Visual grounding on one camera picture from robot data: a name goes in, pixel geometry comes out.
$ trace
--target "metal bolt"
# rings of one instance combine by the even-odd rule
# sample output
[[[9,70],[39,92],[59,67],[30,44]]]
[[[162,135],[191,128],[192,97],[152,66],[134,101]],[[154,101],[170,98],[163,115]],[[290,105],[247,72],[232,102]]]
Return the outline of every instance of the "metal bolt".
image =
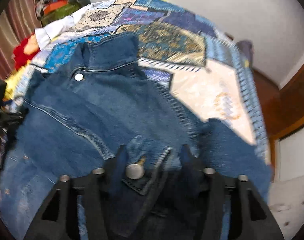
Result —
[[[60,181],[62,181],[62,182],[68,181],[69,179],[70,179],[69,175],[62,175],[60,177]]]
[[[95,174],[95,175],[100,175],[100,174],[105,173],[105,170],[103,168],[97,168],[97,169],[94,169],[92,171],[92,173]]]
[[[248,181],[248,177],[246,175],[239,175],[240,181]]]
[[[206,174],[214,174],[216,171],[212,168],[204,168],[203,172]]]
[[[145,173],[143,166],[137,163],[132,163],[125,169],[125,175],[129,179],[141,179]]]

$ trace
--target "orange object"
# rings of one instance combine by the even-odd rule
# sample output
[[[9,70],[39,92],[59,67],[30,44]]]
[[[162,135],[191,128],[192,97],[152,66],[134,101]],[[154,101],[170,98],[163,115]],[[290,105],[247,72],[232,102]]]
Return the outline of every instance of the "orange object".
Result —
[[[68,2],[66,0],[61,0],[61,1],[57,1],[57,2],[54,2],[54,3],[51,3],[49,4],[44,10],[44,15],[47,15],[48,13],[62,7],[62,6],[65,6],[67,5]]]

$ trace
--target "brown curtain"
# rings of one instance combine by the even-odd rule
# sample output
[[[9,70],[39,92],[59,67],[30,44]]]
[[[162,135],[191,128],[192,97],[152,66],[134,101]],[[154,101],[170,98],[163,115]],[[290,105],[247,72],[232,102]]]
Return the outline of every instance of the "brown curtain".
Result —
[[[39,27],[33,0],[9,2],[0,15],[0,79],[5,79],[14,70],[13,49]]]

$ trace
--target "blue patterned fabric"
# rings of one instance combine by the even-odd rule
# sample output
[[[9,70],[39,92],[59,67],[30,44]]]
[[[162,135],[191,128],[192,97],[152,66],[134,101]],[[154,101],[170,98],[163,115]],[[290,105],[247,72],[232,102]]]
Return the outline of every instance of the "blue patterned fabric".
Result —
[[[154,22],[149,25],[124,25],[118,33],[133,32],[139,37],[138,56],[167,61],[176,55],[189,55],[204,50],[204,43],[196,43],[193,33],[182,33],[179,28],[168,23]],[[201,61],[193,60],[193,65],[204,66]]]
[[[163,19],[163,22],[173,24],[182,29],[191,31],[193,33],[203,32],[211,37],[216,38],[215,31],[212,25],[209,25],[200,17],[196,18],[194,13],[185,12],[170,12],[170,15]]]
[[[161,12],[146,12],[141,10],[136,10],[132,8],[125,7],[120,14],[115,18],[113,25],[122,24],[137,24],[146,25],[154,22],[157,18],[164,15]]]
[[[48,73],[55,72],[60,66],[68,63],[70,61],[71,56],[73,55],[75,48],[81,42],[99,42],[103,37],[108,36],[109,34],[102,34],[96,36],[88,36],[79,38],[75,41],[68,41],[63,44],[56,45],[43,68],[48,70]]]
[[[107,26],[104,28],[92,28],[85,30],[83,32],[65,32],[62,33],[59,37],[55,38],[54,41],[52,41],[50,44],[48,44],[46,47],[44,47],[32,60],[31,64],[43,67],[49,57],[49,55],[52,53],[55,46],[66,43],[68,41],[75,41],[79,38],[83,38],[86,36],[94,36],[99,35],[103,33],[113,33],[118,28],[118,25],[114,26]]]
[[[184,8],[162,0],[136,0],[134,5],[153,8],[161,11],[183,12]]]
[[[232,66],[232,53],[236,52],[233,50],[233,46],[226,44],[224,41],[215,39],[209,35],[203,35],[206,43],[206,58],[212,58],[217,61],[223,62],[226,65]]]
[[[195,20],[197,20],[198,22],[201,22],[201,23],[205,23],[208,26],[214,27],[214,23],[212,23],[209,19],[207,19],[207,18],[205,18],[201,15],[196,14],[195,15]]]

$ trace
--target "denim jacket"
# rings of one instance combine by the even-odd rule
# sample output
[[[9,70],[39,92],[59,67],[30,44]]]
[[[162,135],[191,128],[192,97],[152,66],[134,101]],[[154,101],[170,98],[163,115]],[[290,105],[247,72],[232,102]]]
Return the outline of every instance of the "denim jacket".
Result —
[[[188,144],[221,174],[247,174],[266,196],[270,169],[254,147],[219,120],[203,123],[167,88],[147,79],[137,51],[137,37],[125,32],[80,43],[55,73],[33,74],[25,96],[29,113],[1,174],[1,218],[17,240],[60,175],[79,177],[102,167],[120,144],[126,145],[128,164],[140,163],[147,171],[165,159],[163,169],[180,169],[178,152]],[[146,174],[127,186],[144,195],[152,179]]]

